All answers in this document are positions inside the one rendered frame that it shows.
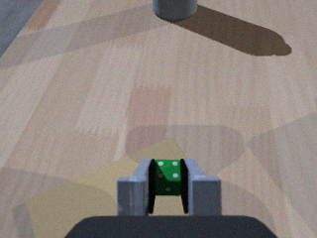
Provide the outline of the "grey bottle with blue cap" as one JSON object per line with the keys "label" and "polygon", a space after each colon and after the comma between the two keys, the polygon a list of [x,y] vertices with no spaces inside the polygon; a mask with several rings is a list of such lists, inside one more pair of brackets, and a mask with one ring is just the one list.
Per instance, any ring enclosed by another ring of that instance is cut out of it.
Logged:
{"label": "grey bottle with blue cap", "polygon": [[153,0],[155,14],[166,20],[183,20],[197,10],[198,0]]}

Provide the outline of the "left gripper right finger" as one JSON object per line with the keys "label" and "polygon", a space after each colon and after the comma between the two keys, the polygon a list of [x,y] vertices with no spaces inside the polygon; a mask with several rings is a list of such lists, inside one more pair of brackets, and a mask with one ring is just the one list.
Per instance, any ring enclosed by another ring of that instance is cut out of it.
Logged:
{"label": "left gripper right finger", "polygon": [[180,159],[184,214],[222,215],[222,181],[206,176],[193,159]]}

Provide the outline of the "tan square mat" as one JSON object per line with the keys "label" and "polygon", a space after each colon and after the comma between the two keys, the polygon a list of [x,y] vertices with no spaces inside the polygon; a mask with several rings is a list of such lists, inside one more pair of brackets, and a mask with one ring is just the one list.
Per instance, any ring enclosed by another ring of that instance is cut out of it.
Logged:
{"label": "tan square mat", "polygon": [[[130,177],[142,159],[187,159],[172,137],[26,199],[35,238],[63,238],[91,216],[117,216],[116,180]],[[156,195],[154,213],[184,214],[180,196]]]}

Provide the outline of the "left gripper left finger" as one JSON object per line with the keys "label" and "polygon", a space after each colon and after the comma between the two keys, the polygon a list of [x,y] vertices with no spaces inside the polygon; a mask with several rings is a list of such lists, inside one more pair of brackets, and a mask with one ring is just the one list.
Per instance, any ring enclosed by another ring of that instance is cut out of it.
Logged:
{"label": "left gripper left finger", "polygon": [[155,165],[155,159],[142,159],[131,177],[116,180],[117,216],[154,213]]}

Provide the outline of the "green die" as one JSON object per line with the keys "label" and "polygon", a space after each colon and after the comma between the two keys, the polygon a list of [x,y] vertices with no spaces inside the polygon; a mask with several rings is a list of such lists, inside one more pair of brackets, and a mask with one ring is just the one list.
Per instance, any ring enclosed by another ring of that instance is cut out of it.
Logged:
{"label": "green die", "polygon": [[155,160],[156,195],[180,196],[180,160]]}

